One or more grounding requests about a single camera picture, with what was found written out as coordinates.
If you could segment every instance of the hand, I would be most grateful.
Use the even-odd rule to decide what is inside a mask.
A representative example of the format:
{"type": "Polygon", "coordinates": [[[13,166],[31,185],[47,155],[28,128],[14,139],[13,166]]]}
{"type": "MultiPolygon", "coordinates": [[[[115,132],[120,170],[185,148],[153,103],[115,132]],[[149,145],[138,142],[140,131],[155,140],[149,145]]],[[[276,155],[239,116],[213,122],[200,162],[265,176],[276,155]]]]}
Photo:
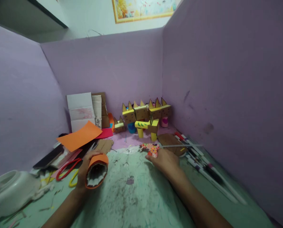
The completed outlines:
{"type": "Polygon", "coordinates": [[[159,149],[157,158],[146,155],[146,159],[153,163],[168,179],[180,172],[179,158],[167,149],[159,149]]]}
{"type": "Polygon", "coordinates": [[[83,162],[79,168],[78,171],[78,180],[77,185],[75,188],[75,191],[78,192],[78,194],[84,194],[88,191],[88,189],[85,187],[85,177],[87,176],[90,160],[93,156],[102,154],[100,150],[92,150],[89,151],[83,158],[83,162]]]}

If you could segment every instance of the orange paper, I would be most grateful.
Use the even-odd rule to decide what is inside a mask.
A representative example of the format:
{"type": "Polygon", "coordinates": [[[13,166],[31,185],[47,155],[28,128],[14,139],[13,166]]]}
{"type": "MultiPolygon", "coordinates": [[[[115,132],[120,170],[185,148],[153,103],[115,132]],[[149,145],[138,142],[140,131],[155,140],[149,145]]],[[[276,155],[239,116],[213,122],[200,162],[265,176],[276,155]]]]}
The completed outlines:
{"type": "Polygon", "coordinates": [[[98,163],[106,165],[107,166],[107,173],[108,173],[108,164],[109,164],[108,156],[105,155],[105,154],[93,156],[91,158],[91,161],[90,161],[90,164],[89,164],[87,175],[85,176],[85,187],[88,188],[88,189],[95,189],[95,188],[97,188],[98,186],[100,186],[103,183],[104,179],[106,178],[107,173],[106,173],[106,175],[104,176],[104,178],[101,180],[101,182],[98,185],[96,185],[94,187],[89,187],[87,185],[87,183],[88,183],[87,176],[88,176],[88,173],[89,173],[89,171],[91,169],[91,166],[92,165],[96,165],[98,163]]]}
{"type": "Polygon", "coordinates": [[[112,113],[108,113],[108,116],[109,116],[109,122],[112,124],[112,132],[115,132],[115,124],[112,113]]]}
{"type": "Polygon", "coordinates": [[[102,130],[100,128],[88,121],[82,129],[66,136],[59,137],[57,140],[70,152],[73,152],[79,147],[95,139],[101,133],[102,130]]]}

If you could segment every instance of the painting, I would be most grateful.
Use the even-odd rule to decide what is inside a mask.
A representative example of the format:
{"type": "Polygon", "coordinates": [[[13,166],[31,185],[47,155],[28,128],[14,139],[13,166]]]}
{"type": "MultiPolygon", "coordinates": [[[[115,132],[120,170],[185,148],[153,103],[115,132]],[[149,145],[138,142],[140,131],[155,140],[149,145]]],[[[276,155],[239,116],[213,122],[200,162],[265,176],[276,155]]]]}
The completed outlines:
{"type": "Polygon", "coordinates": [[[115,23],[172,16],[180,0],[112,0],[115,23]]]}

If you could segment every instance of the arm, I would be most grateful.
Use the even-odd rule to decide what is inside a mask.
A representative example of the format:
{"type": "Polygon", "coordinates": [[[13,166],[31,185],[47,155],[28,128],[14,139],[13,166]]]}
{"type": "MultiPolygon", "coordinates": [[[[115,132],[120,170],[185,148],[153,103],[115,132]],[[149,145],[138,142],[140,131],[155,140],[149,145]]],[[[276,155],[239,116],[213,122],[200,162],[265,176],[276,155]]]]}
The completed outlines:
{"type": "Polygon", "coordinates": [[[171,182],[182,202],[188,208],[197,227],[225,228],[232,226],[212,204],[191,184],[179,166],[178,157],[166,149],[158,151],[158,157],[146,156],[171,182]]]}
{"type": "Polygon", "coordinates": [[[90,160],[93,156],[102,154],[95,150],[87,153],[78,171],[77,185],[70,192],[65,201],[42,226],[42,228],[68,228],[72,225],[76,214],[84,204],[90,190],[85,187],[85,176],[88,171],[90,160]]]}

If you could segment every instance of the red scissors handle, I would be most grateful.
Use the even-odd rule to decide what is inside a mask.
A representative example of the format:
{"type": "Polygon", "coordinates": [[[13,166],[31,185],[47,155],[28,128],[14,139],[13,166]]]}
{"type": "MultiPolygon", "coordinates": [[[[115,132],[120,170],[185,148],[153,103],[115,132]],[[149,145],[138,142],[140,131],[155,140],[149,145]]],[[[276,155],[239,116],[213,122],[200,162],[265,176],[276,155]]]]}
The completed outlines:
{"type": "Polygon", "coordinates": [[[74,159],[73,161],[70,161],[68,162],[67,164],[65,164],[57,173],[57,176],[56,176],[56,180],[57,181],[61,181],[62,179],[64,179],[67,175],[69,175],[70,172],[72,172],[72,170],[75,168],[75,166],[81,161],[81,158],[76,158],[74,159]],[[66,172],[66,174],[64,174],[62,177],[59,177],[60,174],[66,169],[66,167],[72,163],[75,164],[66,172]]]}

